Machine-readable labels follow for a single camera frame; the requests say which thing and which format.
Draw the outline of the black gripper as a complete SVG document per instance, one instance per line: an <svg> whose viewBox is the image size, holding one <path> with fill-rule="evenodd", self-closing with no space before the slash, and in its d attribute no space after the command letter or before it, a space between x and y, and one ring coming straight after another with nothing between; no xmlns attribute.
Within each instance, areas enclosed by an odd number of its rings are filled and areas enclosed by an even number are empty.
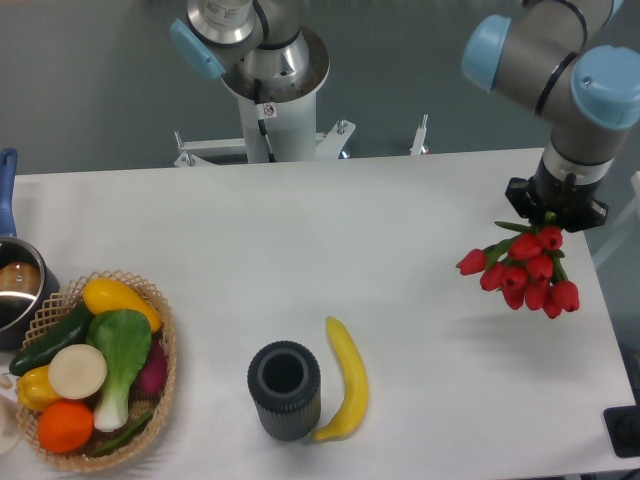
<svg viewBox="0 0 640 480"><path fill-rule="evenodd" d="M505 196L516 213L535 227L552 225L567 232L602 226L609 207L596 199L600 181L578 185L575 176L510 179Z"/></svg>

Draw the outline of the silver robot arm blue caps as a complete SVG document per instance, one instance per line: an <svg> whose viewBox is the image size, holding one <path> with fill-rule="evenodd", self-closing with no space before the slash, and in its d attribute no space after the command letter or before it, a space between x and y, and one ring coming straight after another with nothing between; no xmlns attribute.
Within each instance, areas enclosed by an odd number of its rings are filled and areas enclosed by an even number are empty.
<svg viewBox="0 0 640 480"><path fill-rule="evenodd" d="M533 225L568 232L605 223L596 191L639 121L639 55L588 42L616 15L618 1L526 1L525 17L492 15L471 34L463 74L552 126L536 172L513 178L505 195Z"/></svg>

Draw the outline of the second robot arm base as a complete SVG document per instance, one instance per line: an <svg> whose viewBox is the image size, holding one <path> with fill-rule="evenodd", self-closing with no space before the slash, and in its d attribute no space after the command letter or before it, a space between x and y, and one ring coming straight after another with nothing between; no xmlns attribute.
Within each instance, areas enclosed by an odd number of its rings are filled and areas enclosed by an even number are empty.
<svg viewBox="0 0 640 480"><path fill-rule="evenodd" d="M189 1L171 41L200 76L256 104L298 100L323 86L327 47L300 21L299 1Z"/></svg>

